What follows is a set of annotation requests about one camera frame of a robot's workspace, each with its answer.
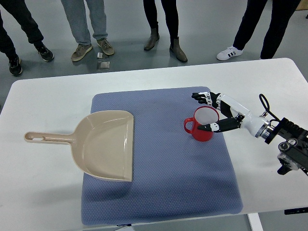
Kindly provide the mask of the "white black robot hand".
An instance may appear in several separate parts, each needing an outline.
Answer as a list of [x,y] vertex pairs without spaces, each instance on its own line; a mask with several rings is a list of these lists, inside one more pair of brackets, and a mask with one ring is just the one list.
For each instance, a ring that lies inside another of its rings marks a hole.
[[192,98],[200,104],[214,107],[226,117],[217,122],[200,125],[198,126],[199,130],[219,133],[244,128],[252,136],[264,139],[273,131],[270,122],[264,116],[253,115],[250,110],[226,94],[207,91],[193,93]]

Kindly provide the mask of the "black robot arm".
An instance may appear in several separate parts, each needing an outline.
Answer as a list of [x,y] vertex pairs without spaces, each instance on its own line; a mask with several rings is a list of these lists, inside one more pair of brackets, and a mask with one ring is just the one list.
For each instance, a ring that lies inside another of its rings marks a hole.
[[262,137],[265,143],[269,144],[276,136],[284,139],[279,143],[277,156],[281,167],[277,170],[280,175],[285,175],[290,171],[301,170],[308,174],[308,131],[296,125],[287,118],[279,119],[270,111],[270,104],[267,98],[259,95],[259,99],[265,109],[263,117],[271,115],[272,120],[266,125]]

